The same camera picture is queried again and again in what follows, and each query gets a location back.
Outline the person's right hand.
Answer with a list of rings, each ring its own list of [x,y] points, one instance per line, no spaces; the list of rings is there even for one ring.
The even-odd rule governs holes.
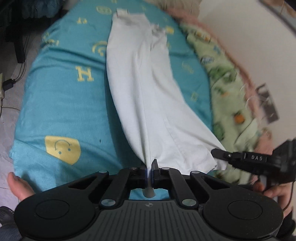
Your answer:
[[[278,204],[283,210],[284,218],[286,218],[286,216],[288,216],[292,212],[293,206],[291,204],[291,200],[293,183],[279,184],[266,189],[265,185],[262,182],[256,181],[252,187],[253,191],[260,192],[269,198],[277,197]]]

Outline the person's left hand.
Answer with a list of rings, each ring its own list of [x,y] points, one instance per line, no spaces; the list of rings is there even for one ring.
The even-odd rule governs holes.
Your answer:
[[[7,182],[12,194],[19,200],[23,201],[26,198],[35,194],[32,187],[27,181],[23,180],[19,176],[16,176],[14,172],[10,172],[7,177]]]

